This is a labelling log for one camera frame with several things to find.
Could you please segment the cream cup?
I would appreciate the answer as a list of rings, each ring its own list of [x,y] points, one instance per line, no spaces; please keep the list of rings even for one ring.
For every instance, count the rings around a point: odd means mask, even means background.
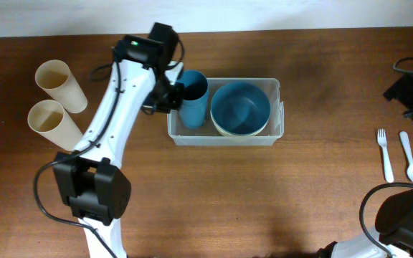
[[[35,82],[69,113],[81,113],[88,101],[68,65],[58,59],[46,61],[35,72]]]
[[[35,104],[27,116],[29,127],[55,145],[73,151],[82,132],[67,111],[55,100]]]

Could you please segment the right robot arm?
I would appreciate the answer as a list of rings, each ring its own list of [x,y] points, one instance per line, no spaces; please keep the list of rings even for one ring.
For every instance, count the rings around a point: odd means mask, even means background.
[[[402,75],[384,97],[398,100],[407,111],[405,118],[413,120],[413,75]],[[374,227],[368,229],[364,222],[367,201],[374,193],[386,188],[406,190],[388,197],[379,208]],[[345,242],[332,242],[319,249],[317,257],[413,257],[413,183],[384,183],[372,188],[363,198],[359,210],[363,231]]]

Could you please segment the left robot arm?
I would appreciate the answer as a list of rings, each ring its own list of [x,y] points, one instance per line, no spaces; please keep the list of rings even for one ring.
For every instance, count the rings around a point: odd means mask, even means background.
[[[126,257],[120,219],[131,184],[121,171],[127,139],[140,111],[178,110],[184,65],[172,57],[182,42],[174,29],[155,23],[146,38],[126,35],[112,48],[110,81],[87,132],[70,154],[49,164],[62,203],[85,230],[92,257]]]

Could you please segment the blue cup front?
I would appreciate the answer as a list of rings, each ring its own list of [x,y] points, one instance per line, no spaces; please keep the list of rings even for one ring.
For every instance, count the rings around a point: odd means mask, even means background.
[[[182,105],[189,107],[207,105],[209,83],[202,73],[196,70],[186,70],[177,82],[184,86]]]

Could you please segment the white plastic fork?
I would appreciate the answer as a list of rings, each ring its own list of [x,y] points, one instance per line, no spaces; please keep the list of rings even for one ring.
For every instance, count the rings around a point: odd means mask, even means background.
[[[381,147],[384,163],[384,177],[387,183],[394,182],[394,174],[391,167],[391,161],[389,159],[389,153],[387,149],[386,131],[379,128],[377,131],[377,143]]]

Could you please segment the blue bowl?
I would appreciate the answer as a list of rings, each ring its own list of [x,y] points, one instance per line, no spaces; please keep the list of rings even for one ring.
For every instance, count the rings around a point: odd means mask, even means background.
[[[231,82],[214,93],[210,114],[231,133],[251,133],[270,120],[271,105],[258,86],[249,82]]]

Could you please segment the blue cup back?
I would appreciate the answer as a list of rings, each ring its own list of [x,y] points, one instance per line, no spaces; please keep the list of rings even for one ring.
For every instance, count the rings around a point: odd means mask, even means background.
[[[185,127],[196,129],[204,124],[207,101],[203,100],[184,100],[179,109],[179,116]]]

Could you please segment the blue cup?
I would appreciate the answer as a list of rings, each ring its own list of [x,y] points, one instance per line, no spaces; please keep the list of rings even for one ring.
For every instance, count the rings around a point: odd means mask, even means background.
[[[207,101],[203,100],[184,100],[179,109],[179,116],[185,127],[196,129],[204,124]]]
[[[209,83],[202,73],[196,70],[186,70],[177,82],[184,86],[182,105],[189,107],[207,105]]]

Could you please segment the cream bowl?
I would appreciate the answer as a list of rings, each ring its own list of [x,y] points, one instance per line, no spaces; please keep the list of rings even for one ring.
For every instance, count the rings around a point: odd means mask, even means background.
[[[220,126],[220,125],[216,122],[216,120],[213,118],[213,115],[210,114],[210,116],[211,116],[211,121],[213,122],[214,127],[215,127],[215,124],[217,124],[218,126]]]
[[[243,136],[243,137],[251,137],[251,136],[257,135],[258,133],[261,133],[261,132],[265,129],[265,125],[262,126],[260,129],[254,131],[254,132],[245,133],[245,134],[231,133],[231,132],[229,132],[229,131],[221,128],[221,127],[218,126],[217,124],[215,124],[215,128],[216,128],[217,131],[218,131],[221,135],[223,135],[224,137],[236,137],[236,136],[237,136],[237,137],[242,137],[242,136]]]

